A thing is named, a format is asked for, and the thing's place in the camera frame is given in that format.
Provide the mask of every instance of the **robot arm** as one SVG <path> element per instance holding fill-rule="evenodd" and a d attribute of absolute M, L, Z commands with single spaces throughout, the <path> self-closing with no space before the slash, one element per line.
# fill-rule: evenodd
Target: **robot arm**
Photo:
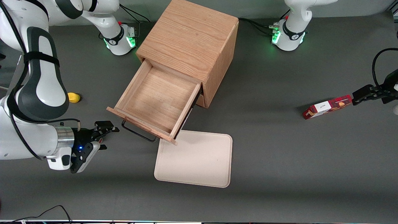
<path fill-rule="evenodd" d="M 135 47 L 134 27 L 119 23 L 112 14 L 84 11 L 82 17 L 97 27 L 114 55 L 125 55 Z"/>
<path fill-rule="evenodd" d="M 88 2 L 89 9 L 95 9 L 92 6 L 94 1 L 55 0 L 56 5 L 53 1 L 41 0 L 0 1 L 0 39 L 24 52 L 20 62 L 27 66 L 29 77 L 23 86 L 17 86 L 11 95 L 0 100 L 0 159 L 45 157 L 51 169 L 70 168 L 72 173 L 79 173 L 99 149 L 106 149 L 97 141 L 119 130 L 111 122 L 96 122 L 91 130 L 46 124 L 63 115 L 69 105 L 60 78 L 55 44 L 48 30 L 49 24 L 54 21 L 83 14 Z M 12 29 L 9 18 L 15 24 L 22 45 L 14 34 L 15 29 Z"/>
<path fill-rule="evenodd" d="M 281 19 L 274 23 L 277 27 L 282 27 L 276 32 L 272 43 L 284 51 L 295 50 L 305 35 L 305 28 L 312 19 L 312 6 L 328 5 L 338 0 L 285 0 L 285 4 L 290 8 L 288 19 Z"/>
<path fill-rule="evenodd" d="M 352 93 L 354 106 L 368 100 L 381 99 L 383 104 L 398 100 L 398 69 L 387 75 L 384 83 L 377 86 L 368 84 Z"/>

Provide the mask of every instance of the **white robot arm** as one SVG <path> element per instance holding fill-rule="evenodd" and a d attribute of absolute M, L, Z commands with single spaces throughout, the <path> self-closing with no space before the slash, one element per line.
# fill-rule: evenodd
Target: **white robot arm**
<path fill-rule="evenodd" d="M 0 159 L 34 156 L 46 158 L 52 169 L 81 172 L 98 150 L 106 148 L 97 141 L 119 130 L 111 122 L 96 122 L 91 130 L 47 124 L 69 105 L 49 26 L 83 16 L 100 30 L 115 55 L 135 46 L 134 29 L 111 15 L 118 0 L 0 1 L 0 39 L 23 52 L 20 63 L 25 65 L 17 86 L 0 100 Z M 22 86 L 26 75 L 29 79 Z"/>
<path fill-rule="evenodd" d="M 338 0 L 285 0 L 289 18 L 274 23 L 277 27 L 272 43 L 284 51 L 295 50 L 302 43 L 305 28 L 312 19 L 312 6 L 328 5 Z"/>

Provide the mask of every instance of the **yellow ball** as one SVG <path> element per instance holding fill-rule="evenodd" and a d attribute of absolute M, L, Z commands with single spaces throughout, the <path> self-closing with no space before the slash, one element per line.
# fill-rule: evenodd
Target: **yellow ball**
<path fill-rule="evenodd" d="M 80 101 L 80 95 L 74 92 L 68 92 L 69 102 L 77 103 Z"/>

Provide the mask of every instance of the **green status light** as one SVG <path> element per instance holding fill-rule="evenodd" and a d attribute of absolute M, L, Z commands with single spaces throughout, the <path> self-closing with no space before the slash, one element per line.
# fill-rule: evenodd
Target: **green status light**
<path fill-rule="evenodd" d="M 281 32 L 280 32 L 280 31 L 276 32 L 276 33 L 273 35 L 273 37 L 272 37 L 272 42 L 273 42 L 274 44 L 278 43 L 278 40 L 279 40 L 279 37 L 280 37 L 280 36 L 281 36 Z"/>
<path fill-rule="evenodd" d="M 126 37 L 126 39 L 131 48 L 135 47 L 135 38 L 134 37 Z"/>
<path fill-rule="evenodd" d="M 105 44 L 106 44 L 106 48 L 108 48 L 108 49 L 109 49 L 108 43 L 106 42 L 105 38 L 103 39 L 103 41 L 104 41 L 104 42 L 105 42 Z"/>
<path fill-rule="evenodd" d="M 305 32 L 302 34 L 302 37 L 301 37 L 300 43 L 302 43 L 302 41 L 304 40 L 304 36 L 305 36 Z"/>

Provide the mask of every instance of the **cabinet top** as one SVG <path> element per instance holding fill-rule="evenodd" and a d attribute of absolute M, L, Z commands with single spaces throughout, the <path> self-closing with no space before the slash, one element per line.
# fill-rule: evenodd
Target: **cabinet top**
<path fill-rule="evenodd" d="M 237 25 L 234 16 L 172 0 L 137 55 L 206 81 Z"/>

